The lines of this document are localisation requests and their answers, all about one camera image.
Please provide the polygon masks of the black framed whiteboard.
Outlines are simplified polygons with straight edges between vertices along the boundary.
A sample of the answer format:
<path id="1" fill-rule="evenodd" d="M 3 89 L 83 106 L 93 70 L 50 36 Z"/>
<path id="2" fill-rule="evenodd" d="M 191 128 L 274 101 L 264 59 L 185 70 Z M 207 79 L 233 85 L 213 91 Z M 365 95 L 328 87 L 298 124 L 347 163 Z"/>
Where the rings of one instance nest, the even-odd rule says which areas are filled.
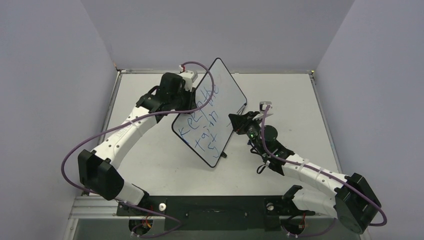
<path id="1" fill-rule="evenodd" d="M 200 110 L 179 114 L 172 131 L 209 167 L 214 168 L 232 135 L 229 114 L 240 114 L 248 100 L 220 58 L 216 58 L 198 83 L 195 103 Z"/>

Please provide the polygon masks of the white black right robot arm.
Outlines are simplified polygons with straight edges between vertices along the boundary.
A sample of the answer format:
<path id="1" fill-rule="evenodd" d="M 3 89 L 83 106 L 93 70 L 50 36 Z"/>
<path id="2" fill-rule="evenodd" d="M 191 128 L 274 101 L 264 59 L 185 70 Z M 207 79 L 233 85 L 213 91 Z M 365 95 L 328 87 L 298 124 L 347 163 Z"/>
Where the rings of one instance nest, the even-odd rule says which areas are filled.
<path id="1" fill-rule="evenodd" d="M 381 203 L 362 175 L 346 175 L 318 166 L 286 148 L 278 140 L 278 131 L 262 123 L 258 111 L 228 115 L 233 131 L 246 135 L 251 152 L 260 156 L 263 164 L 257 173 L 268 168 L 282 176 L 296 179 L 314 188 L 310 191 L 293 185 L 282 196 L 282 207 L 289 213 L 316 212 L 337 219 L 345 228 L 363 234 L 375 226 L 374 218 Z"/>

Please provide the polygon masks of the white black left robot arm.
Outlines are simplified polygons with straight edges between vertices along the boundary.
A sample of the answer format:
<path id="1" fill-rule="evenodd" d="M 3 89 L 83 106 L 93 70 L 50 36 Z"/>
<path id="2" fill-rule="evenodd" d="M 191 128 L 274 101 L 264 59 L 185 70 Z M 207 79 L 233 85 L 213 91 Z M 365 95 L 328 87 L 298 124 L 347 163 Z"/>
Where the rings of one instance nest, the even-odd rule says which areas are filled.
<path id="1" fill-rule="evenodd" d="M 83 150 L 77 157 L 80 182 L 106 200 L 119 199 L 129 203 L 136 215 L 149 209 L 149 194 L 124 180 L 119 174 L 123 159 L 137 141 L 169 111 L 188 111 L 196 108 L 193 83 L 196 71 L 167 72 L 160 84 L 152 87 L 136 102 L 123 128 L 112 133 L 93 150 Z"/>

